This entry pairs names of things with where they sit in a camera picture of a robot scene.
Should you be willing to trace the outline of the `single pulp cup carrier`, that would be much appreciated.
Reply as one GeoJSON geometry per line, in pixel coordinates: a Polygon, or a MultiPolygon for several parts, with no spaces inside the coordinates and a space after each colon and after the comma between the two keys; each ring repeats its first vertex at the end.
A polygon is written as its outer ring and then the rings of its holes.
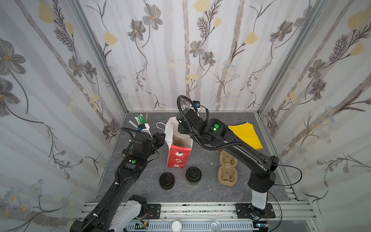
{"type": "Polygon", "coordinates": [[[186,147],[186,139],[179,136],[173,136],[173,145],[177,147],[186,147]]]}

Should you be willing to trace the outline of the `red white paper bag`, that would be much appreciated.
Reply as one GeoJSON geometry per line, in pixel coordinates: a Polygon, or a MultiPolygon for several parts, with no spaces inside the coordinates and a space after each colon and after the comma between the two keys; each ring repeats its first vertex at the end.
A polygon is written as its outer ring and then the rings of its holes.
{"type": "Polygon", "coordinates": [[[191,154],[193,140],[188,134],[178,131],[180,121],[170,117],[167,123],[158,122],[156,127],[165,133],[165,142],[168,146],[168,168],[184,168],[191,154]]]}

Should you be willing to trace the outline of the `black cup lid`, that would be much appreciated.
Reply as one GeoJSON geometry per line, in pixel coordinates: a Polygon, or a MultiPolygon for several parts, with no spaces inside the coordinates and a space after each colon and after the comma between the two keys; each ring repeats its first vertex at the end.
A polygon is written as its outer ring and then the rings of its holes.
{"type": "Polygon", "coordinates": [[[197,167],[190,167],[185,173],[187,181],[200,181],[202,178],[202,172],[197,167]]]}

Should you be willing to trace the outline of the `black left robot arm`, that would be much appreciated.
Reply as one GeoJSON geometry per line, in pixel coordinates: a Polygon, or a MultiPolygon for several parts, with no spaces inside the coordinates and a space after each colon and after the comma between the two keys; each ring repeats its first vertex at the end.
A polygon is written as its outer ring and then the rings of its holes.
{"type": "Polygon", "coordinates": [[[74,221],[71,232],[123,232],[133,219],[147,213],[146,199],[136,195],[121,210],[118,208],[148,165],[147,159],[166,144],[166,134],[156,132],[150,135],[125,127],[120,130],[128,133],[130,140],[122,162],[114,171],[114,181],[95,208],[83,220],[74,221]]]}

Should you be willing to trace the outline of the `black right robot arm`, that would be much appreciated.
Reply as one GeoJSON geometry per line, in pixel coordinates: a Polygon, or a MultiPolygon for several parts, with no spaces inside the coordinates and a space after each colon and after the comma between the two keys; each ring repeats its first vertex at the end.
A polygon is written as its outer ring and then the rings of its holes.
{"type": "Polygon", "coordinates": [[[176,104],[178,132],[189,135],[203,149],[226,151],[251,170],[248,186],[252,190],[252,200],[248,214],[253,220],[262,218],[266,214],[267,193],[275,185],[279,158],[255,150],[222,121],[203,120],[198,113],[200,105],[187,96],[178,96],[176,104]]]}

